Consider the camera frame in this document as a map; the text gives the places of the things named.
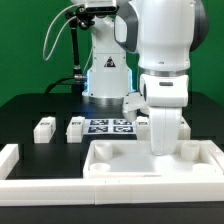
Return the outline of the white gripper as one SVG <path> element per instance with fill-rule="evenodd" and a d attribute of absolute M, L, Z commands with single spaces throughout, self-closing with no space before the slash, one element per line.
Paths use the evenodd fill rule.
<path fill-rule="evenodd" d="M 137 111 L 149 114 L 148 105 L 140 92 L 128 93 L 123 99 L 122 113 L 128 122 L 137 119 Z"/>

